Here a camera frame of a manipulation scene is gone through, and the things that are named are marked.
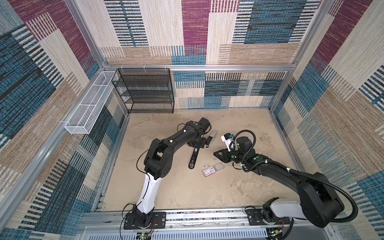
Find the red white staple box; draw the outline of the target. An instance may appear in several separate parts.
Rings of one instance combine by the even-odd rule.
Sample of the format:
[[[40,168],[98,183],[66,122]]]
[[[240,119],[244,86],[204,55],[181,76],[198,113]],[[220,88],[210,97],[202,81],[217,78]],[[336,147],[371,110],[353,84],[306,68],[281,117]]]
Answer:
[[[209,167],[209,168],[206,168],[206,169],[202,170],[202,172],[203,172],[203,175],[205,177],[208,177],[208,176],[216,173],[217,171],[216,171],[216,169],[214,167]]]

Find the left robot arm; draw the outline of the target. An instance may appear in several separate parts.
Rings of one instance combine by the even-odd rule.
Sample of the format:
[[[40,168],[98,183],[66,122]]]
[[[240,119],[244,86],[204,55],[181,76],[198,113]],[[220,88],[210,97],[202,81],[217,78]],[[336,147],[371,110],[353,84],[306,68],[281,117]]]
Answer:
[[[175,152],[184,145],[194,149],[205,146],[204,137],[212,126],[208,119],[201,118],[198,122],[188,121],[184,127],[172,136],[159,140],[154,139],[144,158],[145,183],[138,202],[133,206],[134,220],[141,227],[152,222],[155,198],[163,178],[170,172]]]

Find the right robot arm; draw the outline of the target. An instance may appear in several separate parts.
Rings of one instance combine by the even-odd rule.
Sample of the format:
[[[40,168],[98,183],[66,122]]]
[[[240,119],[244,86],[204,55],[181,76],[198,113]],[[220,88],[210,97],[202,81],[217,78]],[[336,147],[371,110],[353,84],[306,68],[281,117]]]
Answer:
[[[344,211],[342,200],[336,190],[327,185],[328,179],[324,175],[294,174],[292,169],[257,154],[248,137],[235,140],[233,135],[225,134],[221,139],[227,147],[214,152],[216,158],[223,163],[239,163],[246,173],[273,179],[298,194],[297,199],[274,197],[264,203],[263,215],[266,222],[273,222],[276,218],[297,218],[324,228]]]

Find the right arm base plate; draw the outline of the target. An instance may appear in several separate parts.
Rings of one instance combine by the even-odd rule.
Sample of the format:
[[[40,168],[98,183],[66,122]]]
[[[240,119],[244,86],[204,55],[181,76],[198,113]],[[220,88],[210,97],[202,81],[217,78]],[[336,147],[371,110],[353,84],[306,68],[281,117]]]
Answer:
[[[250,226],[289,226],[292,220],[287,217],[279,218],[270,210],[257,209],[252,206],[245,207],[245,213]]]

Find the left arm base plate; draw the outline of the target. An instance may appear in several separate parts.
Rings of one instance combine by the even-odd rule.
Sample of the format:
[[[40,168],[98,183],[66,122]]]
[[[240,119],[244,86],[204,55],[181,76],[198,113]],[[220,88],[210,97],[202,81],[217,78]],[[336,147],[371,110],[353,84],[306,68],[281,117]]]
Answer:
[[[150,212],[146,215],[140,211],[136,213],[127,213],[124,220],[124,230],[138,230],[151,229],[164,229],[166,225],[167,213],[166,212]]]

